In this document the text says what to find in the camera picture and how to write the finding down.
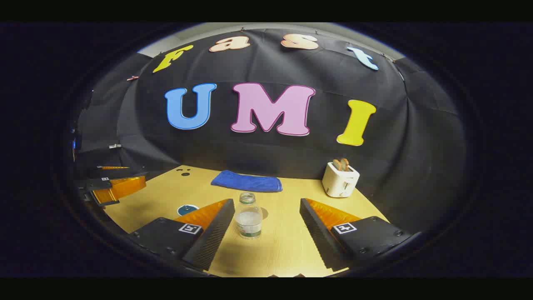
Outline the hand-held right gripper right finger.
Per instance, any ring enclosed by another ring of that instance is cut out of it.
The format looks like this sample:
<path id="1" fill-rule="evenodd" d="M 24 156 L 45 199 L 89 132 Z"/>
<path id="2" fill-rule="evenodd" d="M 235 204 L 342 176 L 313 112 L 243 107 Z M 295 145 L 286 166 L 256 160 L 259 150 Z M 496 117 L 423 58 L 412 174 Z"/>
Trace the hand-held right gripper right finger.
<path id="1" fill-rule="evenodd" d="M 413 235 L 377 216 L 359 218 L 312 199 L 299 213 L 326 268 L 368 271 L 402 253 Z"/>

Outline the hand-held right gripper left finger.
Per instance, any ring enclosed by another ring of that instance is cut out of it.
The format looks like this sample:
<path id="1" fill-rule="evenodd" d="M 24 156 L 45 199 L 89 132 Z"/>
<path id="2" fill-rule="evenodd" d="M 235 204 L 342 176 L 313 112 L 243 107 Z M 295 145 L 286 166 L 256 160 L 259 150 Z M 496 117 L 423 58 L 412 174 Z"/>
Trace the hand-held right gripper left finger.
<path id="1" fill-rule="evenodd" d="M 172 265 L 209 270 L 235 213 L 224 199 L 175 220 L 159 217 L 134 230 L 129 240 Z"/>

